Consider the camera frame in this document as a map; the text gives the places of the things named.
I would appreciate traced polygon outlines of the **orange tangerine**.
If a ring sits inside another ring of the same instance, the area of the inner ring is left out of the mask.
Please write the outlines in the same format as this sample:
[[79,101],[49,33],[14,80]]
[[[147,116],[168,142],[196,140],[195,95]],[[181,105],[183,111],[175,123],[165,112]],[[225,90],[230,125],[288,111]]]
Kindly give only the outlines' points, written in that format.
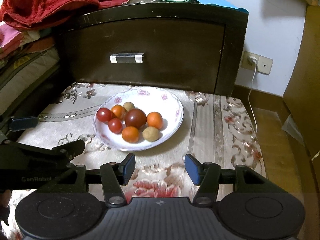
[[119,120],[123,120],[126,114],[126,109],[121,105],[114,105],[111,108],[111,112],[116,118],[118,118]]
[[163,127],[164,121],[160,113],[151,112],[147,115],[147,124],[150,127],[160,130]]
[[139,140],[139,130],[133,126],[127,126],[121,133],[122,138],[129,143],[136,143]]

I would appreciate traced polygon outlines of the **tan round fruit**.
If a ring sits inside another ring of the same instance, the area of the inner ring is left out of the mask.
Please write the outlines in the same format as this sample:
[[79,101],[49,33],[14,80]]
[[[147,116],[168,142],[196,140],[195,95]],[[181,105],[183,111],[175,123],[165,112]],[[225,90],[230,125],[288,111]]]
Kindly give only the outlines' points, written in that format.
[[155,127],[148,126],[147,128],[144,129],[142,136],[145,140],[149,142],[154,142],[159,139],[159,130]]

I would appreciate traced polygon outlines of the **grey quilted mattress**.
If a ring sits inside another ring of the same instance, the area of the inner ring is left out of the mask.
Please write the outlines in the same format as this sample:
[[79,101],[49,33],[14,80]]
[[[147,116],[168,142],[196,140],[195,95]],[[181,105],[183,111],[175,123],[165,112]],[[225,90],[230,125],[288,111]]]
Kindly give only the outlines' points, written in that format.
[[33,83],[42,81],[57,64],[55,48],[27,55],[20,66],[12,65],[1,75],[1,114]]

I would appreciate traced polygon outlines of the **beige floral cloth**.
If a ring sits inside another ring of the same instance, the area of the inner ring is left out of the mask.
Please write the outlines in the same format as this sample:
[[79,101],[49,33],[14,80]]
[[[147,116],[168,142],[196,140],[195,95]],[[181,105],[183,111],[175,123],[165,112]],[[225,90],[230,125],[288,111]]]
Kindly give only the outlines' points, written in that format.
[[[163,118],[159,139],[131,144],[95,119],[100,107],[132,103],[144,113]],[[136,168],[123,187],[133,197],[188,197],[197,187],[184,168],[186,154],[198,161],[233,169],[241,164],[265,175],[260,146],[247,111],[239,99],[155,87],[75,82],[61,90],[41,112],[39,124],[22,133],[19,142],[52,148],[83,140],[85,150],[75,164],[89,169],[120,161],[129,152]]]

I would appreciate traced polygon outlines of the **small red tomato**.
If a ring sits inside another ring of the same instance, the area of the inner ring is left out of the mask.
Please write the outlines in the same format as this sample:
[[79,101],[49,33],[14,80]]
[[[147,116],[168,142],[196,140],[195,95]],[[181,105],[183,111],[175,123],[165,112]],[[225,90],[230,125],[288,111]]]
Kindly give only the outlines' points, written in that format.
[[120,134],[123,130],[123,123],[118,118],[113,118],[108,122],[109,130],[114,134]]

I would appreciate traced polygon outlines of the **red tomato far left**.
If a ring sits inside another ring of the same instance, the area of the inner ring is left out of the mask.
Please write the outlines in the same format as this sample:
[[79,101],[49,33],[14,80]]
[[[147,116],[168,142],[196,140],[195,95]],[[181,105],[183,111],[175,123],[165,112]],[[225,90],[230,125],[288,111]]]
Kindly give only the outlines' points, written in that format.
[[96,118],[100,122],[109,122],[113,118],[113,115],[108,108],[101,107],[96,113]]

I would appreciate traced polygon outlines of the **large dark red tomato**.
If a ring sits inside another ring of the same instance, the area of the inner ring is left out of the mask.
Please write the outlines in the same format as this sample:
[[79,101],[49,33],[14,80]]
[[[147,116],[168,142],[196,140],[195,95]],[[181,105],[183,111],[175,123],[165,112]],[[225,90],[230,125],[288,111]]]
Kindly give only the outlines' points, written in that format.
[[147,116],[142,110],[134,108],[126,113],[124,121],[126,126],[141,129],[147,122]]

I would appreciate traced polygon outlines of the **orange tangerine in plate back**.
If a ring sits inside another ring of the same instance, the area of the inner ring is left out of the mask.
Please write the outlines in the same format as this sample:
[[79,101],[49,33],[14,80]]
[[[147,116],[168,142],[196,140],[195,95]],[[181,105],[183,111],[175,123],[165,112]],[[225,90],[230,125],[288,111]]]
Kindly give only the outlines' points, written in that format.
[[118,118],[119,120],[123,120],[126,114],[126,109],[121,105],[114,105],[111,108],[111,112],[116,118]]

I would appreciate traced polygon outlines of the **small tan fruit in plate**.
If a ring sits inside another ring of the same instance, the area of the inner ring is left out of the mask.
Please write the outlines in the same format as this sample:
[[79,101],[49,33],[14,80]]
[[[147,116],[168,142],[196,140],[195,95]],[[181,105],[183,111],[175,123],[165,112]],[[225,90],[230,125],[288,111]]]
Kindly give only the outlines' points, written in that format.
[[135,108],[135,106],[132,102],[124,103],[123,107],[125,108],[125,111],[127,111],[127,112]]

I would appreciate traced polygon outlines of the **pink fabric pile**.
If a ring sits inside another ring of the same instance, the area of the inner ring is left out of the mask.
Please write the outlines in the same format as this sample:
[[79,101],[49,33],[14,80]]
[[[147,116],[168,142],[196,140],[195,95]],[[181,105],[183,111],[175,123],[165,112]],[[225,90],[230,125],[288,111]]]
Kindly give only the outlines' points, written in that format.
[[31,45],[31,47],[27,49],[27,53],[33,53],[52,48],[54,40],[52,37],[45,37],[45,34],[41,34],[38,30],[19,31],[1,22],[0,59],[4,59],[10,53],[24,45]]

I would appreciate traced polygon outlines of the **white floral plate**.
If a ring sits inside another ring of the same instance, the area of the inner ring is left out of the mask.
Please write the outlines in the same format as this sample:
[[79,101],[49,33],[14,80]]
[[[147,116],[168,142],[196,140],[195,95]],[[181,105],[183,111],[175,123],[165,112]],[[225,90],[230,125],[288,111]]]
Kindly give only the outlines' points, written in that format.
[[172,137],[183,118],[180,99],[168,90],[131,88],[101,104],[93,119],[93,131],[115,150],[143,151]]

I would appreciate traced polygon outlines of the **red knitted cloth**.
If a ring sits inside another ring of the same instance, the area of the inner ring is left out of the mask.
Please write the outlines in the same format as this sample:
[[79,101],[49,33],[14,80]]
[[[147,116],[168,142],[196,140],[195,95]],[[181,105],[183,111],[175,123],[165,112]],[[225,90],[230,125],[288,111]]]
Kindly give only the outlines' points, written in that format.
[[1,21],[17,30],[41,30],[71,16],[120,6],[128,0],[3,0]]

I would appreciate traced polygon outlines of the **wooden cabinet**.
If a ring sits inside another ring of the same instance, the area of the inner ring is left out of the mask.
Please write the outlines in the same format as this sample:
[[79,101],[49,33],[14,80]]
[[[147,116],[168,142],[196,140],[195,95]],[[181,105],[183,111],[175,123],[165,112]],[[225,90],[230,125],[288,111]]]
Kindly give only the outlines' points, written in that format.
[[303,37],[284,101],[314,161],[319,158],[319,0],[304,1]]

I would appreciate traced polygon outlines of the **dark wooden nightstand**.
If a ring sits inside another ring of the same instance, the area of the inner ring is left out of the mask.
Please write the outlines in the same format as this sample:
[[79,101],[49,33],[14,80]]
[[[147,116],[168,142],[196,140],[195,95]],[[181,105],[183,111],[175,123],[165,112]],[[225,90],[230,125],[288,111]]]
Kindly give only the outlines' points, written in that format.
[[[230,96],[248,17],[217,5],[135,4],[74,16],[52,33],[74,81]],[[143,63],[111,63],[117,53],[144,53]]]

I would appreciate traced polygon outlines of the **white wall socket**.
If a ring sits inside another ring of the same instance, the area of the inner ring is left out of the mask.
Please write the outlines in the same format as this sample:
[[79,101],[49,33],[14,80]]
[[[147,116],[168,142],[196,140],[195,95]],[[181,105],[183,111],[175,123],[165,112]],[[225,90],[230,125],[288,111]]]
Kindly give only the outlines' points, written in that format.
[[256,70],[259,73],[269,75],[271,72],[273,60],[258,54],[244,51],[241,67],[250,70]]

